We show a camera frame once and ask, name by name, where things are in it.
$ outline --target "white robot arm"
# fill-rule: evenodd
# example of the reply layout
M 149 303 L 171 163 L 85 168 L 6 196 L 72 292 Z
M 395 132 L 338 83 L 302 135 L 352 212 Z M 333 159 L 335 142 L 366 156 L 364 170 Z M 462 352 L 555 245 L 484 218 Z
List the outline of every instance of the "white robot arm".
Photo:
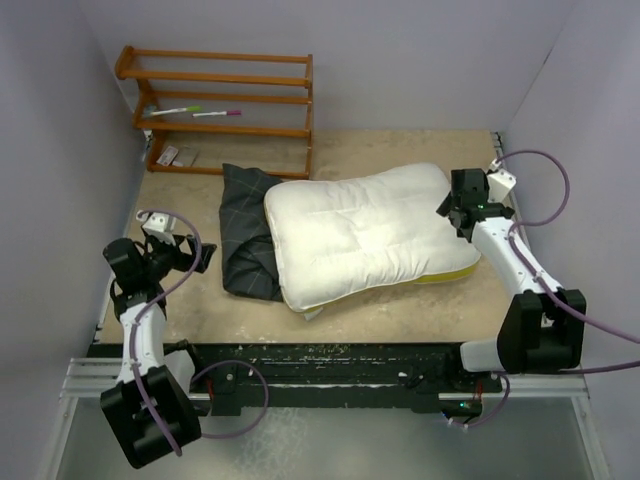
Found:
M 514 211 L 500 203 L 515 186 L 515 176 L 497 164 L 481 169 L 451 172 L 451 193 L 438 208 L 449 218 L 459 237 L 472 243 L 493 265 L 511 306 L 496 337 L 465 342 L 460 360 L 470 372 L 554 372 L 578 365 L 584 324 L 557 308 L 538 280 L 543 278 L 556 296 L 584 313 L 586 302 L 578 290 L 564 290 L 551 277 L 513 229 Z M 533 266 L 525 268 L 514 252 Z
M 145 407 L 149 402 L 162 412 L 163 424 L 180 447 L 201 436 L 197 413 L 187 397 L 196 370 L 195 349 L 184 341 L 178 342 L 179 348 L 173 348 L 171 353 L 165 352 L 162 340 L 166 302 L 164 299 L 155 301 L 163 293 L 160 281 L 171 270 L 186 272 L 192 268 L 198 258 L 196 240 L 191 236 L 175 235 L 176 220 L 167 214 L 153 213 L 149 218 L 138 219 L 144 222 L 144 244 L 119 238 L 103 251 L 115 275 L 110 295 L 115 315 L 124 329 L 124 345 L 116 386 L 100 396 L 100 407 L 129 463 L 135 468 L 172 450 L 160 425 Z M 185 240 L 191 253 L 180 249 Z M 201 245 L 196 272 L 203 273 L 207 269 L 215 249 L 213 244 Z M 135 346 L 130 349 L 132 340 Z

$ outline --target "white wall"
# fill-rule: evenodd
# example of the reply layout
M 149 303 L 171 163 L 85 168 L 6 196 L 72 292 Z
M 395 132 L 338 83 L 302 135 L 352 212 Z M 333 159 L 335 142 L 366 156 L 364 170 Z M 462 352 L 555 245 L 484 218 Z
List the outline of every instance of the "white wall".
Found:
M 527 231 L 534 253 L 588 312 L 640 335 L 640 3 L 581 1 L 507 131 L 507 149 L 541 148 L 566 165 L 572 197 L 551 226 Z M 510 163 L 525 218 L 561 199 L 544 159 Z M 584 365 L 636 360 L 637 346 L 587 327 Z M 640 371 L 588 379 L 605 450 L 619 480 L 638 478 Z
M 80 3 L 111 66 L 127 43 L 312 53 L 318 128 L 501 130 L 575 0 Z
M 0 476 L 34 478 L 103 302 L 142 140 L 74 1 L 0 2 Z

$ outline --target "plaid fabric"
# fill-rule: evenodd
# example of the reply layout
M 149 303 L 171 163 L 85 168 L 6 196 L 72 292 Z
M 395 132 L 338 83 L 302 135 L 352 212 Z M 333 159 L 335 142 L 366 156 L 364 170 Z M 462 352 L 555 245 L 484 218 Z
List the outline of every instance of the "plaid fabric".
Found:
M 222 285 L 241 297 L 282 301 L 264 196 L 279 178 L 225 163 L 220 205 Z

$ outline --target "white pillow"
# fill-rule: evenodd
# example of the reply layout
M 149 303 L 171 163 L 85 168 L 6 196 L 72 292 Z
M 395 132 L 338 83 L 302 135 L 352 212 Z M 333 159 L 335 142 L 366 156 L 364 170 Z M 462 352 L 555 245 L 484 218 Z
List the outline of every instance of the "white pillow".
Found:
M 449 190 L 429 163 L 272 187 L 265 210 L 287 305 L 305 312 L 368 288 L 468 272 L 480 254 L 436 213 Z

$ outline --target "black bracket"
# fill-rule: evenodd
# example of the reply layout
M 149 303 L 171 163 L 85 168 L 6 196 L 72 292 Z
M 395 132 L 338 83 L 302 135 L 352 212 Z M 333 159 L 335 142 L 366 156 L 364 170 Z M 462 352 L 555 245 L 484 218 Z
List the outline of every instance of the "black bracket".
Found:
M 451 170 L 451 191 L 436 210 L 448 217 L 459 238 L 471 242 L 477 222 L 487 218 L 511 218 L 515 210 L 501 203 L 489 202 L 489 181 L 480 168 Z
M 269 384 L 269 406 L 297 408 L 406 408 L 440 413 L 439 394 L 469 397 L 482 380 L 485 392 L 501 384 L 488 372 L 462 367 L 459 343 L 391 344 L 196 344 L 206 365 L 237 359 L 255 365 Z M 119 357 L 121 345 L 95 344 L 89 357 Z M 212 415 L 240 415 L 261 407 L 260 380 L 244 368 L 223 366 L 213 380 Z M 204 382 L 192 392 L 206 394 Z
M 178 445 L 182 447 L 200 438 L 196 411 L 167 367 L 150 368 L 143 382 Z M 132 467 L 141 468 L 171 453 L 160 428 L 142 406 L 135 382 L 119 382 L 103 392 L 100 407 Z
M 146 232 L 144 235 L 144 244 L 130 238 L 118 238 L 102 252 L 115 274 L 109 294 L 117 319 L 132 306 L 149 302 L 162 293 L 160 280 L 171 270 L 186 272 L 195 259 L 196 240 L 191 235 L 174 235 L 175 245 L 163 243 Z M 180 249 L 185 240 L 190 253 Z M 212 243 L 202 244 L 202 255 L 195 269 L 197 273 L 207 269 L 216 248 Z M 116 285 L 120 287 L 120 293 L 116 293 Z M 164 312 L 166 301 L 162 300 L 158 305 Z
M 470 420 L 482 415 L 482 401 L 480 400 L 445 400 L 441 402 L 442 414 L 448 420 L 456 417 L 466 417 L 465 425 Z
M 580 313 L 587 302 L 579 290 L 556 295 Z M 552 321 L 543 327 L 543 314 Z M 584 323 L 557 307 L 546 294 L 515 295 L 498 334 L 498 355 L 508 373 L 553 373 L 575 368 L 582 355 Z

